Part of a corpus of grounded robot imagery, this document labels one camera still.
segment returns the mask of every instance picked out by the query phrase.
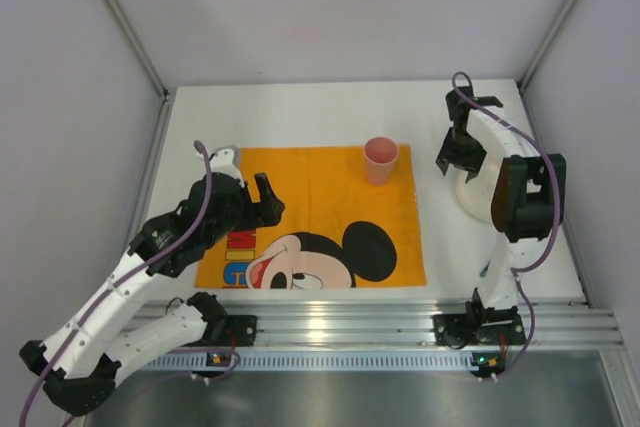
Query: mickey mouse ear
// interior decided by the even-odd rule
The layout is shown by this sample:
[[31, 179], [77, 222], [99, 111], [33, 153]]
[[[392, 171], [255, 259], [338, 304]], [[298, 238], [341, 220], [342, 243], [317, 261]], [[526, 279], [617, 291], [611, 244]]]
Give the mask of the mickey mouse ear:
[[389, 235], [371, 222], [354, 222], [342, 236], [342, 258], [347, 268], [365, 280], [380, 282], [396, 268], [398, 254]]

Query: pink paper cup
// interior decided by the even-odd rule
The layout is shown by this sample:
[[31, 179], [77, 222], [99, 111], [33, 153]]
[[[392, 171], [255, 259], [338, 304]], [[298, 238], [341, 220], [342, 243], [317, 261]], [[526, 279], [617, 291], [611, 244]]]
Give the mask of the pink paper cup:
[[367, 181], [383, 185], [393, 172], [398, 161], [398, 144], [387, 137], [374, 137], [364, 146]]

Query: orange cloth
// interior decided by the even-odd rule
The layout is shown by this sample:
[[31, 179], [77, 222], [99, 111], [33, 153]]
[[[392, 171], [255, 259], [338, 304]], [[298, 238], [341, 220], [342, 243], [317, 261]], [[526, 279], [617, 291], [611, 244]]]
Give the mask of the orange cloth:
[[253, 175], [266, 172], [286, 208], [276, 227], [234, 235], [207, 252], [200, 262], [196, 287], [246, 287], [243, 266], [262, 255], [276, 239], [295, 232], [320, 234], [341, 244], [347, 226], [367, 221], [381, 227], [397, 252], [396, 267], [385, 280], [356, 276], [356, 287], [426, 285], [422, 241], [411, 168], [411, 150], [400, 155], [389, 181], [380, 187], [365, 179], [362, 147], [243, 149], [240, 170], [251, 196], [258, 192]]

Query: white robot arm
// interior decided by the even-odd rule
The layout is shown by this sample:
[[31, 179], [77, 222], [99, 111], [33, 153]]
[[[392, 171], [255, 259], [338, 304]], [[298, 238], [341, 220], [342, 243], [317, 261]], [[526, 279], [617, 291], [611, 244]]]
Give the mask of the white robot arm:
[[[65, 326], [21, 349], [23, 361], [41, 376], [44, 391], [55, 405], [74, 416], [85, 415], [150, 361], [185, 344], [213, 345], [218, 339], [226, 312], [215, 296], [204, 292], [138, 330], [121, 331], [154, 292], [170, 287], [229, 232], [280, 222], [284, 204], [265, 174], [255, 176], [260, 202], [251, 201], [238, 170], [239, 155], [236, 147], [225, 147], [209, 158], [212, 187], [206, 211], [202, 209], [205, 176], [193, 184], [189, 197], [175, 211], [144, 224], [115, 270]], [[173, 252], [152, 260], [162, 257], [168, 246], [190, 230]]]
[[[461, 177], [466, 172], [456, 185], [459, 200], [474, 216], [491, 222], [497, 232], [486, 274], [478, 277], [466, 314], [445, 314], [434, 320], [437, 341], [461, 348], [500, 345], [503, 336], [509, 344], [523, 344], [514, 269], [530, 266], [547, 247], [554, 223], [550, 172], [530, 143], [506, 122], [496, 121], [505, 119], [497, 98], [474, 97], [471, 86], [459, 90], [484, 112], [472, 108], [455, 90], [447, 94], [453, 126], [436, 164], [445, 175], [449, 165], [462, 170]], [[561, 222], [566, 163], [559, 154], [549, 155], [548, 160], [558, 181]]]

